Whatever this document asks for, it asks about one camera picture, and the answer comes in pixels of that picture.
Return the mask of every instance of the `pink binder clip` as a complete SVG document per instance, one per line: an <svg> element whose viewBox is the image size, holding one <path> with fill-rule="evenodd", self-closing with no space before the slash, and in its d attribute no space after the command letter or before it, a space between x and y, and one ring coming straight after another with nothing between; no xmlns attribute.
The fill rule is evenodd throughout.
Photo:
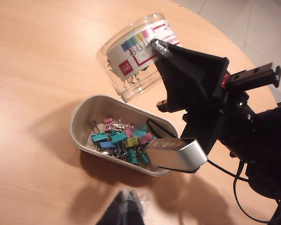
<svg viewBox="0 0 281 225"><path fill-rule="evenodd" d="M125 130L125 134L127 137L133 137L133 134L134 134L134 129L133 127L127 127L126 130Z"/></svg>
<svg viewBox="0 0 281 225"><path fill-rule="evenodd" d="M108 131L109 130L109 126L111 124L114 124L113 118L108 118L104 120L104 131Z"/></svg>
<svg viewBox="0 0 281 225"><path fill-rule="evenodd" d="M139 136L139 143L145 144L153 140L151 133L146 133L145 135Z"/></svg>

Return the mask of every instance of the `tiled floor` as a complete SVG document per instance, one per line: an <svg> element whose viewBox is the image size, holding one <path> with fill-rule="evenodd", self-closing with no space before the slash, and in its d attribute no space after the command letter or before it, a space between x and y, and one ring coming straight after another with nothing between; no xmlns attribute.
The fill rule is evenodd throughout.
<svg viewBox="0 0 281 225"><path fill-rule="evenodd" d="M226 34L256 66L281 66L281 0L174 0ZM281 82L271 87L281 101Z"/></svg>

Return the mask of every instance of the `red component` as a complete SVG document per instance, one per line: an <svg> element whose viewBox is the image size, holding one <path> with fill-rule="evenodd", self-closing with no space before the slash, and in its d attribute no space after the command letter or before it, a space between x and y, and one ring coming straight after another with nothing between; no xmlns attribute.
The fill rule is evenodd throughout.
<svg viewBox="0 0 281 225"><path fill-rule="evenodd" d="M160 28L160 27L163 27L163 26L166 26L166 24L163 23L163 24L161 24L161 25L159 25L159 26L157 26L157 27L153 27L152 30L156 30L156 29L158 29L158 28Z"/></svg>
<svg viewBox="0 0 281 225"><path fill-rule="evenodd" d="M226 72L226 73L225 73L225 76L224 76L224 78L223 78L223 81L222 81L222 83L221 83L221 87L222 87L222 88L226 89L226 82L227 82L227 80L228 80L229 77L231 77L230 73L229 73L229 72Z"/></svg>

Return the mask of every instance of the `round table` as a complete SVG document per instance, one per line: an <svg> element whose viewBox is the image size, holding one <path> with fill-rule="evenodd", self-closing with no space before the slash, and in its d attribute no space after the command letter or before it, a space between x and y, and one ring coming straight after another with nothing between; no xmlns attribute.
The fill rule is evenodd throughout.
<svg viewBox="0 0 281 225"><path fill-rule="evenodd" d="M238 208L233 178L209 164L196 174L151 177L82 153L70 141L70 114L79 102L93 94L120 99L96 52L154 12L165 15L183 47L228 57L231 73L254 67L217 28L170 0L0 0L1 225L95 224L119 190L145 200L147 225L258 224ZM275 107L268 87L248 93L255 112ZM165 98L159 82L129 104L164 117L181 133L184 112L155 106ZM208 157L237 170L238 160L218 142ZM273 200L241 181L237 191L247 212L270 219Z"/></svg>

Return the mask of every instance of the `binder clip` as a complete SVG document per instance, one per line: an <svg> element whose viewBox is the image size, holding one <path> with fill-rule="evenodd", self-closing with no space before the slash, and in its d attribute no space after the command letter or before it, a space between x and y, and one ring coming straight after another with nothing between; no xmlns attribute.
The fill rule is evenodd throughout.
<svg viewBox="0 0 281 225"><path fill-rule="evenodd" d="M125 125L125 134L126 134L126 136L127 137L133 137L133 135L134 135L134 128L133 128L133 126L131 126L131 127L126 127L126 125Z"/></svg>
<svg viewBox="0 0 281 225"><path fill-rule="evenodd" d="M112 137L112 136L114 136L114 135L116 135L116 134L118 134L118 133L120 133L120 132L117 131L117 130L112 130L112 131L109 133L109 137Z"/></svg>
<svg viewBox="0 0 281 225"><path fill-rule="evenodd" d="M147 133L145 135L139 136L138 139L139 139L140 144L145 144L145 143L152 141L153 136L151 135L151 133Z"/></svg>
<svg viewBox="0 0 281 225"><path fill-rule="evenodd" d="M139 130L134 131L134 136L136 136L136 137L139 137L139 136L142 136L142 135L145 135L145 134L146 134L145 131L139 131Z"/></svg>
<svg viewBox="0 0 281 225"><path fill-rule="evenodd" d="M142 125L137 125L136 126L136 129L139 130L139 131L143 131L143 132L146 132L147 131L147 125L146 124L142 124Z"/></svg>
<svg viewBox="0 0 281 225"><path fill-rule="evenodd" d="M114 148L114 147L116 147L116 146L112 143L112 141L110 141L110 142L100 142L100 146L101 146L102 149Z"/></svg>
<svg viewBox="0 0 281 225"><path fill-rule="evenodd" d="M125 128L123 128L122 126L109 125L107 130L122 132L123 130L125 130Z"/></svg>
<svg viewBox="0 0 281 225"><path fill-rule="evenodd" d="M115 134L114 136L112 136L111 141L112 141L112 143L118 143L126 138L127 138L126 134L124 132L121 132L121 133L118 133L118 134Z"/></svg>
<svg viewBox="0 0 281 225"><path fill-rule="evenodd" d="M104 120L104 130L108 131L110 129L110 125L114 124L113 118L108 118Z"/></svg>
<svg viewBox="0 0 281 225"><path fill-rule="evenodd" d="M124 140L124 145L126 148L139 145L137 137L131 137Z"/></svg>
<svg viewBox="0 0 281 225"><path fill-rule="evenodd" d="M136 153L133 149L129 149L126 153L127 161L131 164L137 164Z"/></svg>
<svg viewBox="0 0 281 225"><path fill-rule="evenodd" d="M91 135L93 142L105 142L108 139L108 136L106 135L105 132L99 133L99 134L92 134Z"/></svg>
<svg viewBox="0 0 281 225"><path fill-rule="evenodd" d="M145 165L147 165L148 163L150 163L150 159L149 159L148 155L147 155L145 152L142 152L142 153L140 154L140 161L141 161L143 164L145 164Z"/></svg>
<svg viewBox="0 0 281 225"><path fill-rule="evenodd" d="M108 150L110 153L110 156L115 157L115 158L120 158L121 150L118 148L111 148Z"/></svg>

